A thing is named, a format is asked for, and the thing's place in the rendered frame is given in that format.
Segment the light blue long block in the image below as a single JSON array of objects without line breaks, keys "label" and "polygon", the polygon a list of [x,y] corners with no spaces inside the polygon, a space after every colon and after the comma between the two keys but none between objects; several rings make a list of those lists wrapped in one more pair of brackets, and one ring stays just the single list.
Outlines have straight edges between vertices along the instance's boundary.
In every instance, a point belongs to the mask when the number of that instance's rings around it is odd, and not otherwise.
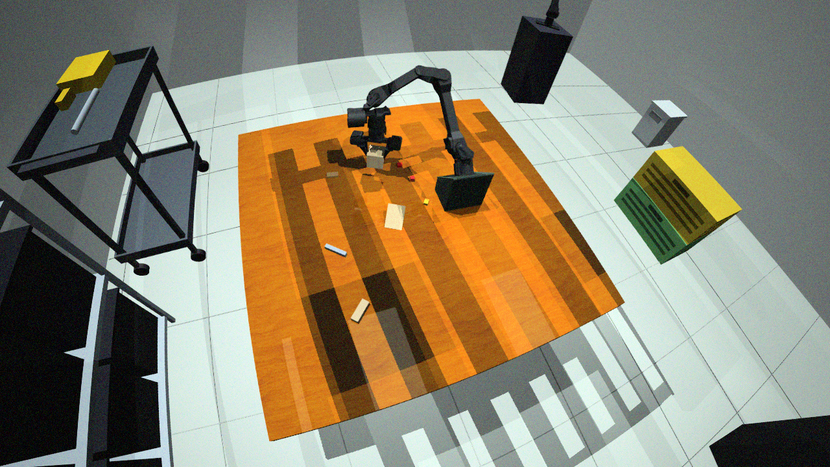
[{"label": "light blue long block", "polygon": [[330,250],[332,252],[336,252],[336,254],[340,254],[341,256],[344,256],[344,257],[347,255],[347,252],[345,252],[343,250],[340,250],[338,248],[335,248],[333,246],[330,246],[328,243],[326,243],[326,245],[324,245],[324,248],[327,249],[327,250]]}]

